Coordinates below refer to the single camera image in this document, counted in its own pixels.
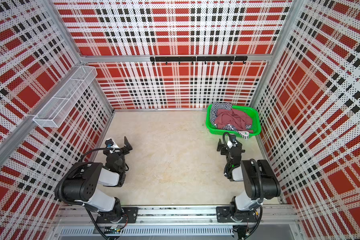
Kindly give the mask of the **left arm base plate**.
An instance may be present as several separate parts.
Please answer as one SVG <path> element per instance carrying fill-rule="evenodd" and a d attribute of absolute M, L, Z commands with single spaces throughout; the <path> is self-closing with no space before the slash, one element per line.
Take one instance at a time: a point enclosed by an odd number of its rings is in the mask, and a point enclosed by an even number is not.
<path fill-rule="evenodd" d="M 99 212 L 97 224 L 134 224 L 138 215 L 137 207 L 123 207 L 120 212 Z"/>

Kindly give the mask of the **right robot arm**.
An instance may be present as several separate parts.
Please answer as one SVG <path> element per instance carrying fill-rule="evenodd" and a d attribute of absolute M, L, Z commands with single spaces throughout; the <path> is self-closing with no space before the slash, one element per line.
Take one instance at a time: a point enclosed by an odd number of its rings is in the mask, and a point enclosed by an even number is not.
<path fill-rule="evenodd" d="M 264 200 L 277 198 L 281 186 L 267 160 L 243 160 L 245 152 L 237 136 L 223 133 L 217 151 L 226 157 L 224 176 L 231 182 L 244 183 L 245 190 L 234 196 L 228 207 L 217 207 L 219 223 L 255 223 L 260 219 Z"/>

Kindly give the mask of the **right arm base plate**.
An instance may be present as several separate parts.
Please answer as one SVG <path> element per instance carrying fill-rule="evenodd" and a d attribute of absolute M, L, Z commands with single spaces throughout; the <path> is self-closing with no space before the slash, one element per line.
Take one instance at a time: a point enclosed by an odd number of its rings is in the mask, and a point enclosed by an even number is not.
<path fill-rule="evenodd" d="M 239 211 L 235 207 L 216 207 L 219 223 L 255 223 L 258 218 L 255 211 Z"/>

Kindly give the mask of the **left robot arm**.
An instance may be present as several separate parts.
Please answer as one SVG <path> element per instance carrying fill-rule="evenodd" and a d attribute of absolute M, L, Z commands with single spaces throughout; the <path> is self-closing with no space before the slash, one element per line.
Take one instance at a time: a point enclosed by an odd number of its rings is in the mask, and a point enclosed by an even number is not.
<path fill-rule="evenodd" d="M 120 188 L 124 185 L 129 166 L 125 155 L 133 150 L 127 137 L 124 147 L 119 147 L 112 139 L 105 141 L 104 148 L 84 153 L 77 163 L 68 170 L 55 188 L 55 196 L 71 206 L 83 206 L 89 212 L 100 213 L 106 222 L 119 223 L 129 221 L 129 216 L 117 197 L 111 197 L 98 189 L 98 185 L 108 188 Z M 102 151 L 106 163 L 85 162 L 87 155 Z"/>

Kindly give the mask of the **maroon tank top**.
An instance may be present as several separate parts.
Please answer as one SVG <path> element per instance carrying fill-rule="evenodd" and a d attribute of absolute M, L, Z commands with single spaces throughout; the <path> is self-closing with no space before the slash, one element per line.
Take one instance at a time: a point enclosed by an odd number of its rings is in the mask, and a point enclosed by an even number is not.
<path fill-rule="evenodd" d="M 218 109 L 212 123 L 218 129 L 230 128 L 231 131 L 246 131 L 250 134 L 254 132 L 253 119 L 247 113 L 236 109 Z"/>

